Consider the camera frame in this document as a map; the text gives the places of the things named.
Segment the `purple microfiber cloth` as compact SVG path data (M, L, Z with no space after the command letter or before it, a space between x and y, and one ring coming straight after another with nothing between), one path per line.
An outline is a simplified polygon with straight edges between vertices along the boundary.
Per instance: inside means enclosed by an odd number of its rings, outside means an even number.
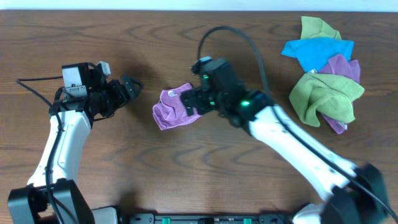
M192 89L191 84L186 83L178 88L161 92L159 102L152 107L154 120L160 130L185 126L201 118L196 110L193 115L189 116L180 100L182 92Z

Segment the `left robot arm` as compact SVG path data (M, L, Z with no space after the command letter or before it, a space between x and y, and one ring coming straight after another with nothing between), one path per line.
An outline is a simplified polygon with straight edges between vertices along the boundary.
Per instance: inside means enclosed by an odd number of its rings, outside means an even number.
M103 119L135 99L144 85L127 75L63 77L64 86L49 104L50 134L42 158L26 187L11 190L7 205L14 223L96 223L76 184L81 154L95 116Z

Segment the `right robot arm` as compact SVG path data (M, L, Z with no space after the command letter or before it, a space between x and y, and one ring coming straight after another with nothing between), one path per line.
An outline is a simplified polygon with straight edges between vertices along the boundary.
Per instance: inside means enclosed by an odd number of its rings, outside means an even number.
M188 115L218 111L232 126L275 150L308 180L323 202L301 208L292 223L382 223L388 217L397 218L374 166L358 167L329 150L295 124L269 95L259 90L196 88L184 91L180 99Z

